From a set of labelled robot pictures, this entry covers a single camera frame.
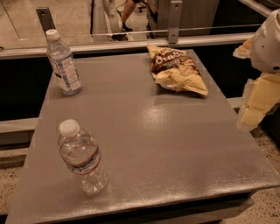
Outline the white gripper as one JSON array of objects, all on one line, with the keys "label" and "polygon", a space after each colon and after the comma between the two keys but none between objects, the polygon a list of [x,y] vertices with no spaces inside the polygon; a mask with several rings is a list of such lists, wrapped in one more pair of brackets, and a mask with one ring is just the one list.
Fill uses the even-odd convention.
[{"label": "white gripper", "polygon": [[242,95],[236,127],[252,130],[280,101],[280,9],[273,10],[256,31],[254,38],[238,46],[233,56],[250,59],[261,73],[256,80],[248,79]]}]

